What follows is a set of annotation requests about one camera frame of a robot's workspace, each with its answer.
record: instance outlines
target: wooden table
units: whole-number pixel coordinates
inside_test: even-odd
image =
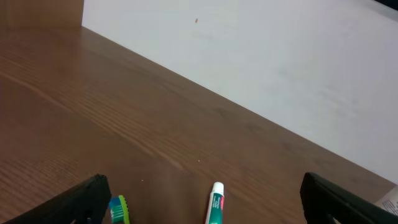
[[[203,223],[214,181],[227,224],[305,223],[307,171],[371,202],[393,188],[84,28],[0,35],[0,153],[0,222],[97,173],[136,223]]]

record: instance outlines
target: dark corner object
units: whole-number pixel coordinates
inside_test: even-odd
[[[110,200],[107,178],[97,174],[6,223],[100,224]]]
[[[300,189],[308,224],[393,224],[395,216],[331,183],[319,175],[306,173]]]
[[[388,6],[392,9],[398,10],[398,1],[397,0],[375,0],[385,6]]]

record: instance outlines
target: toothpaste tube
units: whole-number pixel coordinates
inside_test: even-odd
[[[210,193],[205,224],[222,224],[224,206],[224,184],[215,182]]]

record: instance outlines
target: tube cap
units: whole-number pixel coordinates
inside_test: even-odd
[[[212,192],[224,195],[224,184],[221,182],[215,182]]]

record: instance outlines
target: red label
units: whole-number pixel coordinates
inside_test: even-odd
[[[224,196],[222,196],[221,198],[221,211],[223,210],[224,207]]]

